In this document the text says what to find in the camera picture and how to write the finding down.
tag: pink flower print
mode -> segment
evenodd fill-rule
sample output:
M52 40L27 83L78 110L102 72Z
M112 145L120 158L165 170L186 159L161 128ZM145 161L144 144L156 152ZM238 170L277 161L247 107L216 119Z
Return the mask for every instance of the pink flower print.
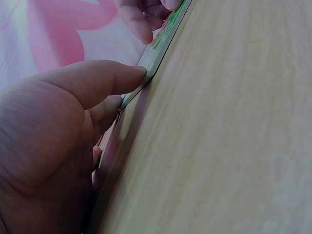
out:
M113 0L28 0L30 50L39 72L84 60L77 30L96 30L116 16Z

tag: finger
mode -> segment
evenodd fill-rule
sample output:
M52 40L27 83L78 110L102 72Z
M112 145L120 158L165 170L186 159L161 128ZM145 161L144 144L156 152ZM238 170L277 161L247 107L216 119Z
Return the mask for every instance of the finger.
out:
M108 96L100 104L89 109L92 123L95 124L101 119L111 114L116 114L122 103L122 97L119 95Z
M145 74L146 70L142 67L130 67L108 60L91 60L35 77L69 92L87 110L98 105L108 95L133 91L142 83Z
M147 18L146 21L148 22L149 26L152 30L156 30L161 28L163 25L163 21L156 17Z
M137 0L116 0L116 5L121 19L131 32L144 44L149 44L153 40L153 31L145 20L143 6L137 2Z
M95 170L98 166L99 160L102 155L102 150L100 147L95 146L93 147L93 170Z
M160 0L161 3L166 7L169 11L175 11L182 4L183 0Z
M113 125L116 120L117 113L112 113L106 116L101 121L93 125L92 142L95 145L101 136Z
M145 13L150 17L157 17L161 20L165 20L168 15L170 15L171 11L166 9L163 4L154 5L151 7L148 7L145 10Z

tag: hand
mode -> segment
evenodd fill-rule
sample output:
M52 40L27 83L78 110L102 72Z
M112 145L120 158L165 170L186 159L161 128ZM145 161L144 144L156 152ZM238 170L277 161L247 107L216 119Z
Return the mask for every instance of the hand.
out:
M122 20L144 44L153 40L153 31L183 0L115 0Z
M9 233L80 233L93 192L94 147L144 68L87 61L0 93L0 215Z

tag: wooden surface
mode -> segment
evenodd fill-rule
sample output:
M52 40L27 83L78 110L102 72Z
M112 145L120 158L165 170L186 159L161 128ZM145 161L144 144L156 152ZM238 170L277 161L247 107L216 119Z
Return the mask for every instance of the wooden surface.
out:
M114 134L92 232L312 233L312 2L193 0Z

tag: bedsheet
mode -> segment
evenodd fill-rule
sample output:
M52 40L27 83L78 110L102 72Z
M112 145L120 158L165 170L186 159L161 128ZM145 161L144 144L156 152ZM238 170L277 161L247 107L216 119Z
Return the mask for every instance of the bedsheet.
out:
M144 48L114 0L0 0L0 89L83 60L136 65Z

